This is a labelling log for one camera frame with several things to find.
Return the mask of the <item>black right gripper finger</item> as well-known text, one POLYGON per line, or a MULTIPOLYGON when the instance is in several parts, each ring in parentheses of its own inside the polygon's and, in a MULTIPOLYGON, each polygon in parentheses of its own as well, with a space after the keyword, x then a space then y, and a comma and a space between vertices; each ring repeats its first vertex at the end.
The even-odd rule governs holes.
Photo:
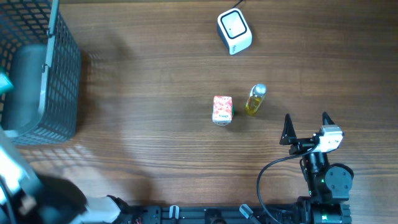
POLYGON ((284 120, 284 128, 280 137, 280 145, 292 145, 297 142, 297 136, 291 120, 290 115, 287 113, 284 120))
POLYGON ((323 125, 335 125, 335 123, 333 122, 333 120, 330 118, 330 116, 328 115, 328 113, 326 111, 324 111, 322 113, 322 122, 323 125))

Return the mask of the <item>yellow oil bottle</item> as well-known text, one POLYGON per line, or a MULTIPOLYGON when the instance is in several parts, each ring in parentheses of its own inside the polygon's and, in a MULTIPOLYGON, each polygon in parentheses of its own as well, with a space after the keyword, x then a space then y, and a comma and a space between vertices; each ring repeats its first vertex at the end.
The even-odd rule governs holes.
POLYGON ((246 113, 254 116, 267 93, 267 87, 263 83, 254 85, 250 91, 249 98, 245 104, 246 113))

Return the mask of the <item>red tissue pack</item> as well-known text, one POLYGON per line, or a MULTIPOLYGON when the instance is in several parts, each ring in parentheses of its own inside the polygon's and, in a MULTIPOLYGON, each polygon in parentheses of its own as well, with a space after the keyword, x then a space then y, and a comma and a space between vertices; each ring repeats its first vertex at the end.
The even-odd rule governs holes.
POLYGON ((232 97, 214 96, 212 121, 218 126, 226 126, 232 122, 231 110, 233 106, 232 97))

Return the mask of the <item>grey plastic mesh basket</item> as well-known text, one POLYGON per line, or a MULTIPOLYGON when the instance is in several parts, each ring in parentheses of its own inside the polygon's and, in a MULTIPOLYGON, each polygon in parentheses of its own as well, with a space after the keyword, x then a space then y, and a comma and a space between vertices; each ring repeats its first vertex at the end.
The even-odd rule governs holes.
POLYGON ((1 1, 1 127, 15 145, 75 135, 81 53, 58 1, 1 1))

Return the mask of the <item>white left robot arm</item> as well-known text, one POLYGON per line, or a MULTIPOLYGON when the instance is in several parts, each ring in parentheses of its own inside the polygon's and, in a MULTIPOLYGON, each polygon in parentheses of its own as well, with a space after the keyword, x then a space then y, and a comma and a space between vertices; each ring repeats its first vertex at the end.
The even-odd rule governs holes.
POLYGON ((72 182, 37 173, 1 131, 1 223, 132 223, 113 196, 86 197, 72 182))

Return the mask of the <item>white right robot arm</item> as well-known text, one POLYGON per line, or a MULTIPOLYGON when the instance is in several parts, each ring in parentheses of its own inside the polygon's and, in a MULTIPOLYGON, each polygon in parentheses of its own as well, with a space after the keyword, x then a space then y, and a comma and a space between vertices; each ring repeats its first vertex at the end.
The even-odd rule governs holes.
POLYGON ((322 114, 322 123, 312 137, 298 138, 290 115, 285 116, 280 144, 290 146, 291 156, 301 157, 300 168, 309 193, 295 203, 295 223, 351 223, 351 211, 346 202, 354 172, 344 164, 328 161, 328 153, 339 148, 344 133, 326 112, 322 114))

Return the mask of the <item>white barcode scanner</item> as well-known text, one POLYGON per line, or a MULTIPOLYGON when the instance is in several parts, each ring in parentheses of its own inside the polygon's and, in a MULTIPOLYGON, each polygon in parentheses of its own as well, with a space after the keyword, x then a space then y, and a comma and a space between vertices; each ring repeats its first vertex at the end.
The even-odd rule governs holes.
POLYGON ((236 7, 218 16, 217 32, 230 55, 237 54, 252 44, 252 32, 242 12, 236 7))

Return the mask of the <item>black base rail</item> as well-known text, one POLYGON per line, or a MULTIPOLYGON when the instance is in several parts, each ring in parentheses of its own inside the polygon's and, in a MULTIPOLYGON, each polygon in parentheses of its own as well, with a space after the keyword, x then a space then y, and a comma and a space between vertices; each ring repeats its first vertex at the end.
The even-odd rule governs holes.
POLYGON ((127 224, 212 224, 212 223, 319 223, 350 224, 349 205, 305 205, 292 203, 262 207, 170 207, 131 206, 125 209, 121 223, 127 224))

